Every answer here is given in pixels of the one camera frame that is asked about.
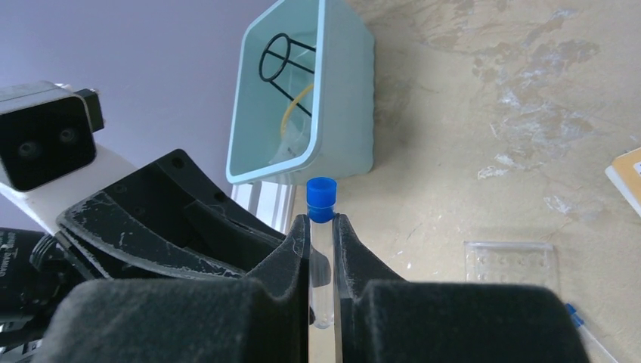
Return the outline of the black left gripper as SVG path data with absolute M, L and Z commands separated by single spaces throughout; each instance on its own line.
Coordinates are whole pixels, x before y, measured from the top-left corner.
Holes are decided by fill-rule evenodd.
M 40 339 L 84 281 L 242 278 L 284 239 L 174 150 L 63 203 L 51 231 L 1 230 L 1 344 Z

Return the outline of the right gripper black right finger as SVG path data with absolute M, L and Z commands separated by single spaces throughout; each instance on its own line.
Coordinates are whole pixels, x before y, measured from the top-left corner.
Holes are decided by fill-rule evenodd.
M 333 220 L 339 362 L 586 362 L 566 307 L 544 287 L 411 282 Z

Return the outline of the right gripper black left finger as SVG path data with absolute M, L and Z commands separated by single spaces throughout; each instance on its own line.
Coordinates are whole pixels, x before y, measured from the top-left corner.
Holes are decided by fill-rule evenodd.
M 37 362 L 306 362 L 310 222 L 246 277 L 93 280 L 62 301 Z

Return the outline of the blue capped pipette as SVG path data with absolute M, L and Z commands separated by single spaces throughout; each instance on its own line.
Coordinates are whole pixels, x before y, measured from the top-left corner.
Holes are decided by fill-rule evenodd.
M 334 322 L 334 239 L 333 219 L 337 182 L 317 177 L 306 185 L 310 220 L 310 307 L 313 325 L 327 329 Z
M 582 318 L 577 309 L 571 303 L 566 303 L 565 307 L 575 329 L 581 337 L 581 341 L 588 354 L 590 362 L 618 363 L 618 360 L 613 356 L 613 354 L 610 353 L 610 351 L 589 329 L 589 327 L 586 325 L 585 320 Z

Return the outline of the clear plastic tube rack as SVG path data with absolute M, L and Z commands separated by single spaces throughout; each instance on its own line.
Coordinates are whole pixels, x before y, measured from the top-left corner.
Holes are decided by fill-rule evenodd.
M 536 285 L 559 291 L 556 250 L 542 242 L 466 241 L 468 282 Z

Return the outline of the tan rubber tubing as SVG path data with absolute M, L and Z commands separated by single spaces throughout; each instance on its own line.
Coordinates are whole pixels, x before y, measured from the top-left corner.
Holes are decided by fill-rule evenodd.
M 280 123 L 280 137 L 284 138 L 285 132 L 286 132 L 286 125 L 287 122 L 290 119 L 291 113 L 295 108 L 297 108 L 302 101 L 302 99 L 313 90 L 314 84 L 311 83 L 309 84 L 306 88 L 304 88 L 291 102 L 290 105 L 287 107 L 285 110 L 285 113 L 283 114 L 281 123 Z

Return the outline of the black metal tripod ring stand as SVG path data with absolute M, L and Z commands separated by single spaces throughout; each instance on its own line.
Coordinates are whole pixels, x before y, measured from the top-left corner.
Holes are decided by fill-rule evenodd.
M 316 46 L 294 39 L 286 33 L 277 33 L 263 48 L 259 58 L 258 73 L 261 81 L 268 83 L 283 95 L 294 107 L 311 116 L 308 107 L 301 105 L 301 96 L 308 87 L 302 86 L 296 95 L 296 83 L 313 82 Z

